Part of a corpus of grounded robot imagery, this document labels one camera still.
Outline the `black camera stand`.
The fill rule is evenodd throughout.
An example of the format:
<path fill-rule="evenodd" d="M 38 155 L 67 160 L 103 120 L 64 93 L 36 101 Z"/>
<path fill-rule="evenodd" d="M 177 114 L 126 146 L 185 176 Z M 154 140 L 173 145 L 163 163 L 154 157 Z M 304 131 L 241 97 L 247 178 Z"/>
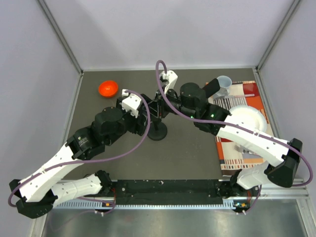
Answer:
<path fill-rule="evenodd" d="M 161 141 L 167 136 L 167 126 L 162 122 L 162 119 L 151 116 L 147 136 L 153 141 Z"/>

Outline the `black smartphone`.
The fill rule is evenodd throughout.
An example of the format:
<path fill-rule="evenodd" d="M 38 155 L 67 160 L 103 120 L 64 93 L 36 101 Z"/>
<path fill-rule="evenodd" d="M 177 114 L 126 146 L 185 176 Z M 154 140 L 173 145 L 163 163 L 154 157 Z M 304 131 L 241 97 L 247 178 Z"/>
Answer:
<path fill-rule="evenodd" d="M 207 83 L 202 90 L 205 92 L 206 98 L 209 98 L 216 94 L 220 90 L 220 84 L 217 78 Z"/>

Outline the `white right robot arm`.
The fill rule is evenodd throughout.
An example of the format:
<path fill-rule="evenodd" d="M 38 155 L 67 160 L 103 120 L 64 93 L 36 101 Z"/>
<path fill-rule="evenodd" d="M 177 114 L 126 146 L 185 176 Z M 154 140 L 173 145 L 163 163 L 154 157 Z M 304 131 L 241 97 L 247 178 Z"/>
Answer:
<path fill-rule="evenodd" d="M 162 86 L 159 95 L 173 113 L 194 122 L 201 131 L 235 142 L 256 153 L 265 161 L 252 168 L 240 168 L 231 176 L 230 188 L 235 195 L 243 195 L 247 190 L 268 183 L 283 188 L 294 186 L 294 178 L 301 159 L 302 142 L 274 138 L 238 118 L 230 111 L 214 104 L 206 98 L 206 92 L 191 83 L 184 95 L 172 101 Z"/>

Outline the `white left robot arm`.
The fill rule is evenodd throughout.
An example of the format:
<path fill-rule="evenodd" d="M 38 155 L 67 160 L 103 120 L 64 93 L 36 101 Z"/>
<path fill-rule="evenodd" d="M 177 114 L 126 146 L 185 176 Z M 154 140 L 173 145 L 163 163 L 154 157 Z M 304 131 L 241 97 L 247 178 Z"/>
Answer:
<path fill-rule="evenodd" d="M 131 91 L 117 99 L 116 106 L 97 113 L 90 126 L 77 130 L 60 150 L 36 172 L 9 183 L 18 201 L 11 206 L 31 219 L 39 218 L 59 204 L 86 195 L 108 195 L 112 181 L 99 170 L 85 178 L 61 182 L 72 170 L 105 151 L 126 132 L 145 137 L 150 127 L 149 98 Z"/>

